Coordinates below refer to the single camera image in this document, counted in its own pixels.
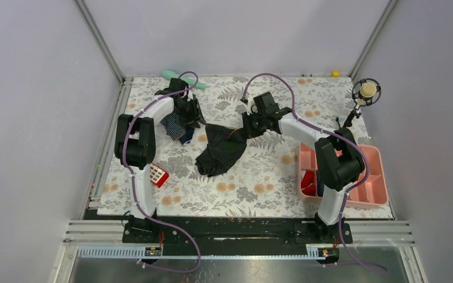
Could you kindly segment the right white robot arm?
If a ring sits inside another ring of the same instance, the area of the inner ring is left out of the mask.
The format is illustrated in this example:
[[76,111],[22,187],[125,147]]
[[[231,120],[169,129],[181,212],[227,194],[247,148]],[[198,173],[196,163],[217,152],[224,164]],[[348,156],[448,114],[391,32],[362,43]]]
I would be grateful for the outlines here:
[[243,130],[251,139],[266,131],[291,137],[314,150],[317,161],[317,180],[323,185],[323,195],[316,217],[316,238],[329,243],[338,235],[337,225],[343,223],[343,211],[349,191],[367,177],[368,161],[355,142],[353,134],[344,127],[331,131],[300,118],[293,107],[280,107],[271,93],[248,99],[241,97],[247,107],[242,114]]

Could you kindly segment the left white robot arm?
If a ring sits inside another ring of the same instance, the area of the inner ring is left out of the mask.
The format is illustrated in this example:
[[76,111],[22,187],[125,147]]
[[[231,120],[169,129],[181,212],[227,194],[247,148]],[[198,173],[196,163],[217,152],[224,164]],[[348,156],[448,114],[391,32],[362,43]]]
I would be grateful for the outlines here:
[[206,123],[199,101],[191,92],[195,85],[171,78],[168,87],[157,91],[137,114],[121,114],[117,119],[114,155],[129,170],[129,211],[135,218],[146,219],[156,212],[150,175],[157,148],[155,127],[164,126],[169,137],[188,143],[195,129]]

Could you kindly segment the black striped underwear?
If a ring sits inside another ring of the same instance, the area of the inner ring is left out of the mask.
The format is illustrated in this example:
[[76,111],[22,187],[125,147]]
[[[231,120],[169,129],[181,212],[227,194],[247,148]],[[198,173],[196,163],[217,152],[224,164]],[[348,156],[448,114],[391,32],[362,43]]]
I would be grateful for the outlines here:
[[235,141],[235,130],[217,124],[206,125],[208,144],[195,162],[200,175],[207,177],[222,175],[244,154],[247,141]]

